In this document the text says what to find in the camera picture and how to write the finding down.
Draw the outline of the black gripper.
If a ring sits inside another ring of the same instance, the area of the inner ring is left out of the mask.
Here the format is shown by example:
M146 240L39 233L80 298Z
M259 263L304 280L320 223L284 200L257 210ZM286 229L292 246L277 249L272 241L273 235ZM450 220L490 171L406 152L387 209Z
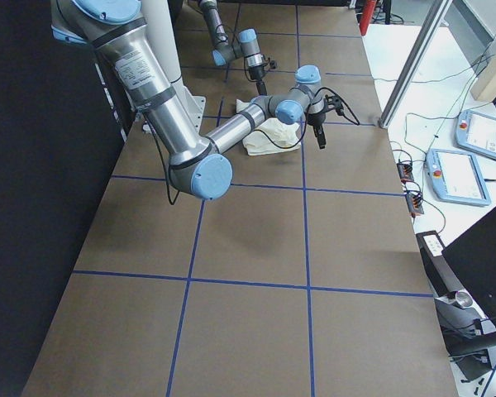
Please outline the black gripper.
M326 148L326 136L323 130L323 123L326 121L324 112L309 113L307 115L307 123L313 127L314 136L317 139L317 144L320 150Z
M266 75L265 65L255 65L248 67L248 76L251 82L255 82L257 92L260 96L266 96L267 88L265 85L264 77Z

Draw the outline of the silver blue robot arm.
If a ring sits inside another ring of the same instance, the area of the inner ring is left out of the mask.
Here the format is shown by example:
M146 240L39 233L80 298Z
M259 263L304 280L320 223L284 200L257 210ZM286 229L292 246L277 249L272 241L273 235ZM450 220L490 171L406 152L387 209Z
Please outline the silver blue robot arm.
M248 80L255 82L259 95L266 95L264 82L269 60L260 50L254 29L246 29L238 34L228 35L227 26L222 22L218 2L214 0L197 1L212 42L212 59L216 66L225 66L234 60L243 59Z
M53 1L50 6L55 39L91 47L116 72L134 108L169 152L165 176L179 191L220 198L232 179L224 152L271 117L287 125L305 119L317 134L323 132L327 101L314 65L297 70L285 95L260 95L201 136L196 116L203 106L181 79L166 1Z

